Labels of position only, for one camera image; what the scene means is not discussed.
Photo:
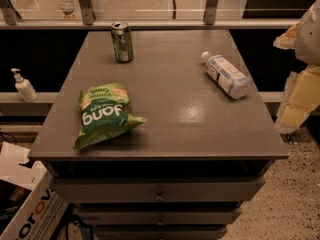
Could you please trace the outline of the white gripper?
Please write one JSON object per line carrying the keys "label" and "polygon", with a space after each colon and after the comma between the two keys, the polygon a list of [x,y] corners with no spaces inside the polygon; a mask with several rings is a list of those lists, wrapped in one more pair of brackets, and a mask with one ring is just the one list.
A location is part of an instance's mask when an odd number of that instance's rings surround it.
{"label": "white gripper", "polygon": [[291,72],[286,80],[275,127],[281,134],[291,134],[320,106],[320,67],[316,66],[320,65],[320,0],[308,9],[299,24],[278,36],[273,46],[295,49],[297,59],[313,64],[300,73]]}

